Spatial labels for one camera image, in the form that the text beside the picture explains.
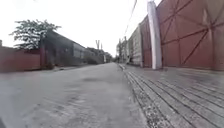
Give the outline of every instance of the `tree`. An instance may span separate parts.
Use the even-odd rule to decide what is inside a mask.
[[[10,35],[14,36],[14,40],[20,40],[24,43],[16,44],[19,49],[38,49],[41,38],[46,36],[48,30],[57,30],[60,26],[48,23],[47,20],[23,20],[16,21],[19,25]]]

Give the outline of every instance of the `roadside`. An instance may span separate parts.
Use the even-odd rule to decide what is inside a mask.
[[[153,71],[121,65],[153,128],[224,127],[222,73],[167,68]]]

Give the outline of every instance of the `gate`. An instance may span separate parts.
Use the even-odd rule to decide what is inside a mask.
[[[163,65],[223,70],[223,11],[223,0],[163,0],[157,7]]]

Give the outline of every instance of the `white pillar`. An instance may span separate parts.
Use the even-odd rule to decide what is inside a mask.
[[[149,1],[147,5],[148,19],[151,35],[151,48],[152,48],[152,69],[162,68],[162,55],[159,23],[156,13],[156,4],[154,1]]]

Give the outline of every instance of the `white sky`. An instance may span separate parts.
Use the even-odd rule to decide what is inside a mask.
[[[13,46],[9,34],[18,20],[45,20],[62,26],[58,33],[85,47],[103,43],[104,51],[116,54],[116,44],[124,36],[134,0],[0,0],[0,39]],[[147,0],[138,0],[126,36],[129,38],[147,14]]]

